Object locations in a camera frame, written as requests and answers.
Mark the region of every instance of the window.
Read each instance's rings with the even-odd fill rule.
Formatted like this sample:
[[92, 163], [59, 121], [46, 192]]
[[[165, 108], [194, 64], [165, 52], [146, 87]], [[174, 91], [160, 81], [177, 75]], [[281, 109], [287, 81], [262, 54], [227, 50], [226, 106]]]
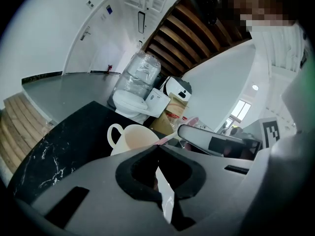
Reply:
[[236, 104], [236, 107], [230, 114], [230, 117], [226, 120], [227, 121], [226, 127], [232, 126], [234, 122], [240, 124], [250, 108], [251, 105], [249, 103], [239, 100], [238, 103]]

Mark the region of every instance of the plastic wrap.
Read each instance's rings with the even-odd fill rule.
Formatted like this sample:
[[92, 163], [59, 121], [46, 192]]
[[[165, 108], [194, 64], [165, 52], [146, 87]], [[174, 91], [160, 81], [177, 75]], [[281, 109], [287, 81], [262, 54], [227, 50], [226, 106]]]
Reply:
[[146, 99], [150, 94], [153, 88], [153, 83], [160, 71], [161, 64], [156, 58], [143, 51], [139, 51], [132, 57], [131, 61], [116, 82], [108, 103], [112, 107], [115, 107], [113, 105], [112, 97], [115, 90], [118, 89], [131, 92]]

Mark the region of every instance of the black marble countertop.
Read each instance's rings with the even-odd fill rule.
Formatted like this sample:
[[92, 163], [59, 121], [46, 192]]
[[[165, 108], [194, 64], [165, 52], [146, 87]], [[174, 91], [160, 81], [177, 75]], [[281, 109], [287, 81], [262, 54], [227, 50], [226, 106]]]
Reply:
[[[8, 191], [31, 204], [43, 191], [84, 164], [109, 156], [112, 148], [107, 142], [107, 129], [114, 123], [123, 128], [137, 124], [95, 101], [79, 109], [31, 150], [13, 175]], [[113, 129], [114, 142], [119, 137]]]

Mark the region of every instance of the wooden ceiling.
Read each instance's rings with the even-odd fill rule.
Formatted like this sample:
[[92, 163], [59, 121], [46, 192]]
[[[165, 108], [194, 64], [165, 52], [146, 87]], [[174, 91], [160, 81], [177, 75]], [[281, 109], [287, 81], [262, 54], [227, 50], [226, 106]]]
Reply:
[[181, 76], [197, 65], [251, 39], [245, 28], [218, 15], [215, 25], [205, 25], [190, 0], [177, 0], [168, 10], [142, 50], [161, 63], [164, 76]]

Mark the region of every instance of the gray floor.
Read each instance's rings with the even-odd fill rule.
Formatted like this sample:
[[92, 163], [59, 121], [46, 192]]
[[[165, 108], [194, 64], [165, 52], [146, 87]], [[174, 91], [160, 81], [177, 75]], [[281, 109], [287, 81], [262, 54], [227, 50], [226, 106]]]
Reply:
[[104, 106], [119, 75], [78, 73], [41, 79], [23, 85], [32, 101], [54, 124], [91, 101]]

